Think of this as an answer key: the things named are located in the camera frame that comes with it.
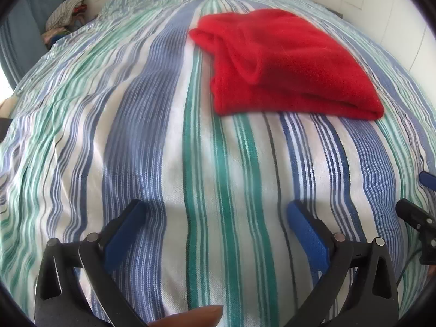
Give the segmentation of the left hand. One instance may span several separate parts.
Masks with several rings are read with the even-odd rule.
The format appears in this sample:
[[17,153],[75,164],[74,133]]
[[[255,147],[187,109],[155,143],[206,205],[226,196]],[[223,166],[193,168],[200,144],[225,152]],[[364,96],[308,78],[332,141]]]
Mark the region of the left hand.
[[222,305],[208,305],[150,322],[149,327],[215,327],[222,319]]

